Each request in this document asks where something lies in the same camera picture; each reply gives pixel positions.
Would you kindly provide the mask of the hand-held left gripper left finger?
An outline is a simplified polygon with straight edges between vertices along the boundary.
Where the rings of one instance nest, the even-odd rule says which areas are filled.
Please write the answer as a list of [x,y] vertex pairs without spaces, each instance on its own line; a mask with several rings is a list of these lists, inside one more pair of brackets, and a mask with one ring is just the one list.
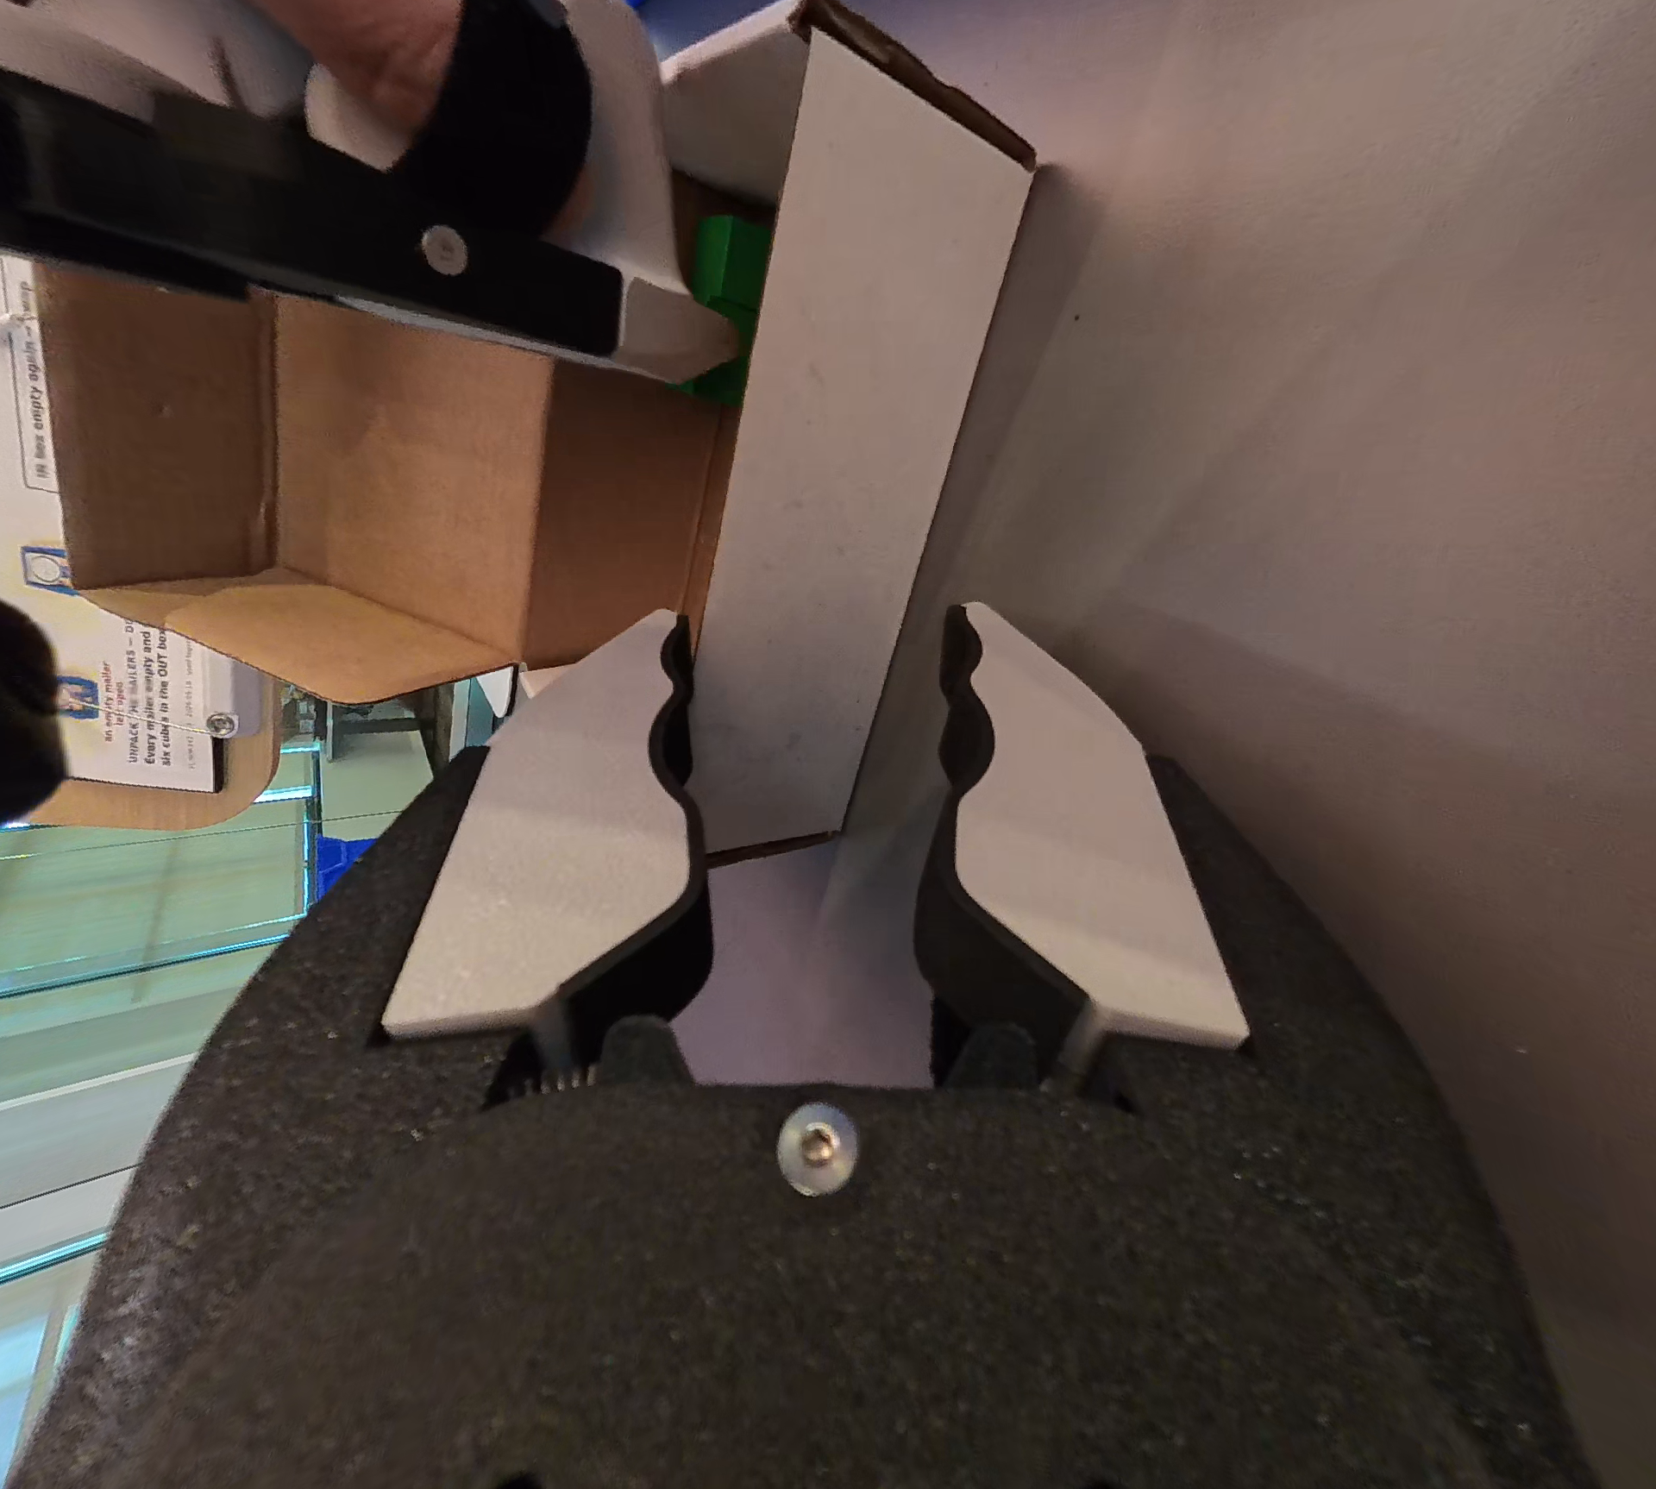
[[654,611],[490,741],[381,1015],[392,1042],[509,1032],[595,1068],[611,1029],[671,1023],[714,961],[690,794],[690,621]]

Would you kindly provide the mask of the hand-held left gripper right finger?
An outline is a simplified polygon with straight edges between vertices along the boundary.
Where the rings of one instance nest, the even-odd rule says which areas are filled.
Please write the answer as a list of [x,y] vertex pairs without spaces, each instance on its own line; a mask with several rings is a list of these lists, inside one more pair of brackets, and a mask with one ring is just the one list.
[[1037,1079],[1087,1079],[1115,1037],[1239,1053],[1244,1006],[1135,734],[987,602],[947,609],[939,687],[914,910],[933,1079],[996,1025]]

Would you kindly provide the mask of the white cardboard mailer box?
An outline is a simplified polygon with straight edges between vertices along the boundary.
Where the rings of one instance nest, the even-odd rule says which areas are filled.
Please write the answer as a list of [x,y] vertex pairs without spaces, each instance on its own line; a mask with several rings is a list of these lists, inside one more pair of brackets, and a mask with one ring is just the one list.
[[255,477],[67,537],[92,602],[364,704],[583,659],[687,618],[713,854],[844,827],[1035,171],[1028,144],[839,0],[657,66],[682,219],[771,223],[744,401],[269,292],[231,389]]

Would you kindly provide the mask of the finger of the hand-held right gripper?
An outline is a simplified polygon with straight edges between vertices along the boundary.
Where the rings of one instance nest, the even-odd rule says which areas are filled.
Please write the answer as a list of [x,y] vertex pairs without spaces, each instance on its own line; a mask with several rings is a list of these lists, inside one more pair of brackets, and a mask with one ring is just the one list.
[[506,347],[550,361],[590,364],[682,387],[738,351],[735,323],[688,292],[675,292],[638,276],[623,278],[619,338],[607,352],[573,342],[538,340],[459,316],[428,313],[378,299],[343,297],[342,307],[404,328]]

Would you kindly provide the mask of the large green cube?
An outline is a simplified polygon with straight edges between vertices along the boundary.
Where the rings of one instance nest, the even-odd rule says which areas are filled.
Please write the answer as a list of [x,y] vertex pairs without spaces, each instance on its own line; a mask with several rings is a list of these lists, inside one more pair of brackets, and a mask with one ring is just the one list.
[[773,244],[775,228],[764,219],[714,213],[680,221],[688,294],[697,306],[726,320],[738,340],[735,357],[683,387],[697,401],[721,408],[744,402]]

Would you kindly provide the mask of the wooden document stand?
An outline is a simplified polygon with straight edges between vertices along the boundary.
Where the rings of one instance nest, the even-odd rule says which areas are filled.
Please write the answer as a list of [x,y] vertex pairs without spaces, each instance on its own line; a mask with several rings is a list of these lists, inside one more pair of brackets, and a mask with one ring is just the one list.
[[[233,456],[242,456],[233,444],[240,432],[233,387],[257,385],[257,318],[240,302],[31,264],[38,278],[66,549],[80,597],[102,608],[85,594],[73,556],[66,456],[73,477],[92,490],[88,499],[73,504],[74,514],[102,528],[99,544],[117,549],[154,544],[162,501],[205,497],[207,480],[255,478],[257,461],[233,463]],[[223,744],[221,789],[216,794],[161,792],[67,775],[57,794],[24,816],[26,822],[161,832],[207,829],[245,811],[271,780],[280,761],[271,682],[186,635],[155,630],[192,640],[237,666],[237,704],[212,708],[207,718],[209,734]]]

